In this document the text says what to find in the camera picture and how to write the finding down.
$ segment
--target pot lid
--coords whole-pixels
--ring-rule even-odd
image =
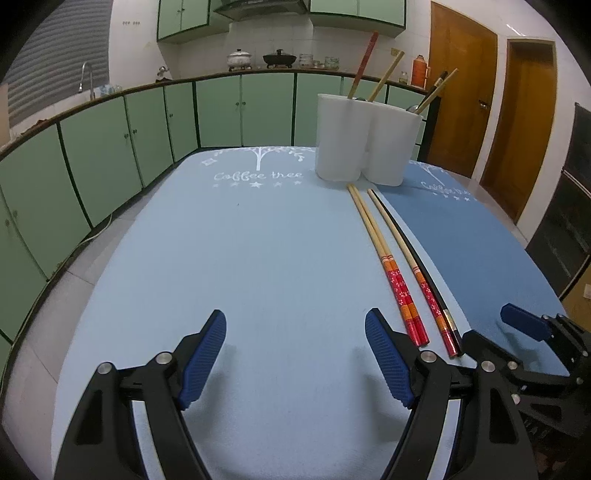
[[[252,57],[252,55],[249,54],[247,51],[242,51],[242,49],[239,48],[235,52],[230,53],[230,55],[228,55],[228,57]]]

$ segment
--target metal screw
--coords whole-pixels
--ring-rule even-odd
[[[169,364],[172,359],[173,356],[170,352],[162,352],[156,355],[156,363],[160,365]]]
[[[98,373],[100,373],[101,375],[105,375],[105,374],[109,373],[112,368],[113,368],[113,365],[111,365],[109,362],[104,362],[99,365],[99,368],[97,368],[96,371]]]
[[[431,350],[425,350],[421,352],[421,360],[428,364],[432,364],[435,360],[437,360],[437,355],[435,355]]]
[[[484,360],[480,366],[485,372],[494,372],[495,371],[495,364],[489,360]]]

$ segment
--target chopsticks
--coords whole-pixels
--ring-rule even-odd
[[[363,73],[365,71],[365,67],[368,64],[369,57],[371,56],[371,53],[374,50],[375,43],[378,41],[378,36],[379,33],[374,32],[374,34],[369,39],[368,48],[367,50],[365,50],[365,54],[363,55],[363,58],[361,59],[361,63],[359,64],[359,68],[357,70],[357,75],[355,75],[355,80],[353,81],[353,85],[351,85],[351,90],[349,90],[349,94],[347,95],[347,98],[349,100],[353,98],[353,95],[355,95],[355,92],[357,91],[357,87],[359,86],[359,82],[361,81],[361,77],[363,76]]]
[[[415,278],[423,291],[423,295],[427,300],[427,304],[431,309],[437,328],[441,333],[441,338],[445,344],[447,354],[453,358],[455,356],[463,355],[462,351],[462,337],[457,331],[456,323],[453,320],[447,305],[445,304],[441,293],[429,275],[421,258],[412,244],[408,241],[406,235],[400,229],[400,226],[392,216],[392,213],[385,207],[382,200],[371,189],[368,190],[369,197],[374,202],[376,208],[379,210],[384,221],[390,228],[394,235],[400,250],[404,254],[408,265],[413,269]]]
[[[446,87],[447,82],[449,82],[456,73],[457,69],[454,69],[453,72],[451,72],[447,77],[445,77],[445,79],[439,84],[439,86],[435,90],[433,90],[431,95],[429,95],[425,99],[425,101],[420,104],[417,111],[415,112],[417,115],[420,114],[423,110],[425,110],[425,108],[429,106],[429,103],[431,103],[433,100],[435,100],[435,98],[437,98],[439,92],[441,92]]]
[[[398,63],[400,62],[400,60],[402,60],[402,57],[404,57],[404,52],[401,50],[401,51],[398,52],[398,54],[396,55],[396,57],[392,61],[392,63],[389,66],[388,70],[386,70],[386,73],[384,73],[384,76],[382,77],[382,79],[375,86],[374,91],[371,93],[371,95],[368,98],[368,102],[371,103],[371,102],[373,102],[375,100],[375,98],[378,96],[379,91],[384,86],[384,83],[386,83],[386,80],[388,80],[390,78],[390,75],[392,75],[392,72],[396,68],[396,65],[398,65]]]
[[[398,265],[394,261],[394,257],[388,248],[388,244],[386,243],[378,224],[361,198],[361,194],[357,187],[353,184],[348,184],[347,190],[361,215],[363,224],[374,244],[379,259],[382,262],[386,277],[388,278],[390,287],[392,288],[394,297],[398,303],[398,308],[400,309],[400,314],[404,321],[408,336],[417,346],[427,345],[429,343],[429,338],[423,322],[421,321],[421,317],[418,315],[417,308],[410,296],[408,287],[400,273]]]

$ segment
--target black pot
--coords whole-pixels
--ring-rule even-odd
[[[283,50],[279,49],[274,55],[263,55],[262,59],[265,60],[268,69],[271,67],[291,68],[297,57],[295,55],[284,55],[282,52]]]

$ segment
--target range hood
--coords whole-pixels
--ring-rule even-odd
[[[285,12],[308,13],[310,0],[223,0],[215,12],[239,21],[254,15],[269,15]]]

